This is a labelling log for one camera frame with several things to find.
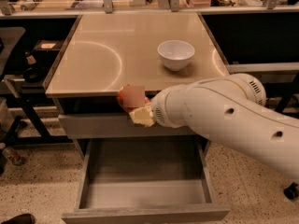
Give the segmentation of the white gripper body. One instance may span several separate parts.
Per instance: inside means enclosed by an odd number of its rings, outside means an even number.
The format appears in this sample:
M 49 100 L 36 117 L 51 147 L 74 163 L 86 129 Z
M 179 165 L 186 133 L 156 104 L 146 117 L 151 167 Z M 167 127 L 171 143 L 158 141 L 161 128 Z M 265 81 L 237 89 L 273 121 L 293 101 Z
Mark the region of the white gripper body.
M 185 85 L 172 86 L 151 99 L 153 117 L 160 125 L 171 128 L 185 125 L 181 111 L 185 91 Z

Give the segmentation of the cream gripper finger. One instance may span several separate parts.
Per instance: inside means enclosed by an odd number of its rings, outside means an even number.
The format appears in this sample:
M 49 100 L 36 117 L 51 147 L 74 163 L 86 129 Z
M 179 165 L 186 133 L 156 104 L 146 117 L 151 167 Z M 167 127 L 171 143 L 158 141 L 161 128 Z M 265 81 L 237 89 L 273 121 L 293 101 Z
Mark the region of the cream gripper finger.
M 153 112 L 150 105 L 139 107 L 129 113 L 134 124 L 150 127 L 155 123 Z

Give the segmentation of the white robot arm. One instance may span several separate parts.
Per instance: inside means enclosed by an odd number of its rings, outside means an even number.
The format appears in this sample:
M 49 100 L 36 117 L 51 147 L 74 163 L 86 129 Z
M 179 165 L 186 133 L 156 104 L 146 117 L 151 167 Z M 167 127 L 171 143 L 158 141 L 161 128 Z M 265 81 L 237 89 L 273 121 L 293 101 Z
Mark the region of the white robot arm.
M 200 80 L 160 91 L 130 112 L 135 124 L 186 126 L 299 180 L 299 119 L 266 108 L 262 83 L 248 74 Z

